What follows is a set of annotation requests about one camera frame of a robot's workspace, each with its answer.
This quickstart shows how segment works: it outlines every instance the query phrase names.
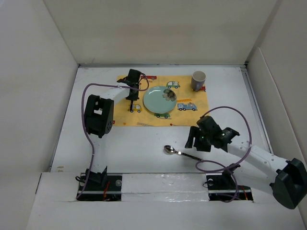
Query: metal spoon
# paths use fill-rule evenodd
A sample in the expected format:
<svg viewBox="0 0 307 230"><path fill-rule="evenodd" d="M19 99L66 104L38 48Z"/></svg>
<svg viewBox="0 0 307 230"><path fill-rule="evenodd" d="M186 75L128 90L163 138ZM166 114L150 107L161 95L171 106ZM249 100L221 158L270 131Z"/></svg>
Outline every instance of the metal spoon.
<svg viewBox="0 0 307 230"><path fill-rule="evenodd" d="M172 155L172 154L183 155L183 156L190 157L190 158L192 158L192 159L194 159L194 160L197 160L197 161L202 161L201 158L194 157L194 156L189 155L189 154L186 154L186 153L184 153L184 152L176 151L176 150L174 149L174 147L173 147L173 146L170 146L170 145L165 145L165 146L164 146L164 150L165 150L165 151L167 152L167 154L169 154L169 155Z"/></svg>

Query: light blue plate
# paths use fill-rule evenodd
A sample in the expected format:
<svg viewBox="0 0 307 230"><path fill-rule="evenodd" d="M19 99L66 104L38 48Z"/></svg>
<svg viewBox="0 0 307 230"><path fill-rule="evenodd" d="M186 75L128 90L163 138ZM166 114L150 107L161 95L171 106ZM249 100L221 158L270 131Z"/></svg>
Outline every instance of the light blue plate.
<svg viewBox="0 0 307 230"><path fill-rule="evenodd" d="M145 93L143 101L150 112L164 114L176 106L177 97L171 89L165 86L155 86Z"/></svg>

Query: yellow placemat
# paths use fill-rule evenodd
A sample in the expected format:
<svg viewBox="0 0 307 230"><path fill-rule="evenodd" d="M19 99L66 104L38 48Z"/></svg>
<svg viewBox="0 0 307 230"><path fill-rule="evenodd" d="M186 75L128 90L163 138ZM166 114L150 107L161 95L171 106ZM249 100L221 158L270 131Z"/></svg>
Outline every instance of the yellow placemat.
<svg viewBox="0 0 307 230"><path fill-rule="evenodd" d="M209 110L205 86L198 92L193 91L190 86L191 76L148 76L148 79L149 88L170 86L177 96L176 107L164 115L154 114L143 104L145 92L139 92L133 112L129 110L129 100L123 99L115 105L114 126L195 126L199 118ZM145 89L146 80L141 83L141 89Z"/></svg>

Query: gray mug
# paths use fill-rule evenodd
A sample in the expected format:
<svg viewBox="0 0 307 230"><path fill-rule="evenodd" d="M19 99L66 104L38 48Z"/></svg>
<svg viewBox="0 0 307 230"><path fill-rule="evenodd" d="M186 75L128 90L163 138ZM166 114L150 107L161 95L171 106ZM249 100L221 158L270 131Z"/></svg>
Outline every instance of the gray mug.
<svg viewBox="0 0 307 230"><path fill-rule="evenodd" d="M196 71L192 75L191 87L194 91L198 91L202 88L206 80L206 74L201 71Z"/></svg>

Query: red wire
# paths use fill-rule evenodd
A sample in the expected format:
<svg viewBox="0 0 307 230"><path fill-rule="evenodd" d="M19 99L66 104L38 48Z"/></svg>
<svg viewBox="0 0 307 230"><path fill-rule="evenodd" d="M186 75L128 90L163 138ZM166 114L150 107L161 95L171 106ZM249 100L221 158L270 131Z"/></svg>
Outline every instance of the red wire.
<svg viewBox="0 0 307 230"><path fill-rule="evenodd" d="M110 185L110 181L106 184L106 188L104 189L104 198L102 199L103 201L104 201L105 198L106 198L106 192L107 192L107 190L108 190L108 188L109 188L109 185Z"/></svg>
<svg viewBox="0 0 307 230"><path fill-rule="evenodd" d="M248 196L246 195L245 189L244 187L241 185L241 188L243 189L244 195L245 195L245 199L248 200Z"/></svg>

